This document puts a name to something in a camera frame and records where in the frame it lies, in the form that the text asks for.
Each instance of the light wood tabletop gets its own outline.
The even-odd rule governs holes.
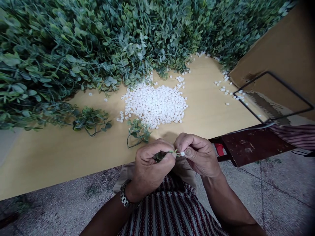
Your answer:
[[[186,102],[189,105],[183,123],[160,125],[159,129],[153,130],[151,139],[164,138],[173,143],[182,132],[210,139],[259,124],[239,101],[220,91],[222,86],[230,92],[236,91],[236,87],[223,82],[223,75],[214,59],[196,57],[189,67],[191,74],[183,76],[185,89],[180,89],[183,96],[188,97]],[[178,74],[171,72],[170,75],[173,78],[164,81],[154,71],[154,82],[158,82],[155,87],[174,87],[178,83]],[[219,80],[222,83],[216,86],[214,81]],[[105,102],[104,93],[80,91],[69,101],[80,108],[90,106],[109,112],[112,128],[95,137],[89,137],[84,130],[74,132],[72,127],[48,126],[39,132],[22,131],[0,167],[0,200],[134,161],[136,150],[141,145],[128,149],[127,122],[116,121],[119,112],[124,111],[125,103],[121,96],[125,93],[126,88],[120,86],[119,91],[110,93],[111,97]],[[262,120],[267,119],[254,104],[249,106],[256,114],[262,115]]]

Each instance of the forearm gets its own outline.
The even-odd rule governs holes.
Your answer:
[[[117,235],[123,225],[127,222],[133,209],[126,208],[120,195],[116,194],[109,200],[92,218],[81,236]]]
[[[217,178],[201,177],[210,206],[222,227],[254,225],[256,221],[230,188],[223,173]]]

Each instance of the left hand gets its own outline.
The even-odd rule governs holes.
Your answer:
[[[160,186],[175,165],[176,153],[167,153],[159,163],[156,163],[153,156],[160,151],[170,150],[174,151],[174,146],[164,139],[158,139],[137,150],[134,177],[125,189],[130,202],[140,202]]]

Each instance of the black metal wire frame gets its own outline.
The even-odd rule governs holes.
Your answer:
[[[257,120],[259,120],[262,124],[267,124],[271,121],[275,121],[278,119],[282,119],[285,117],[289,117],[289,116],[293,116],[293,115],[297,115],[297,114],[301,114],[303,112],[307,112],[307,111],[311,111],[314,109],[314,106],[308,101],[306,100],[302,95],[300,95],[297,91],[295,91],[293,88],[291,88],[286,82],[284,82],[282,79],[280,79],[278,76],[276,76],[274,73],[270,72],[270,71],[265,71],[264,73],[262,73],[261,75],[257,76],[256,78],[252,79],[251,81],[247,82],[245,85],[243,85],[242,87],[240,87],[236,92],[233,93],[234,96],[237,97],[236,93],[240,90],[243,90],[246,86],[248,86],[249,84],[253,83],[254,81],[258,80],[259,78],[263,77],[264,75],[269,74],[271,75],[273,78],[275,78],[277,81],[279,81],[284,87],[286,87],[288,90],[290,90],[295,96],[297,96],[299,99],[301,99],[304,103],[306,103],[309,108],[301,110],[301,111],[297,111],[294,112],[292,114],[289,115],[284,115],[281,117],[277,117],[277,118],[269,118],[268,120],[266,120],[265,122],[263,122],[248,106],[245,105],[245,103],[240,99],[239,101],[243,104],[244,107],[246,107],[247,110],[250,111],[250,113],[252,113]]]

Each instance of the fingernail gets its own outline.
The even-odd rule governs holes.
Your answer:
[[[190,156],[191,155],[191,149],[188,147],[186,150],[185,150],[185,156]]]
[[[176,158],[176,157],[177,157],[176,152],[172,152],[171,154],[172,154],[173,158]]]

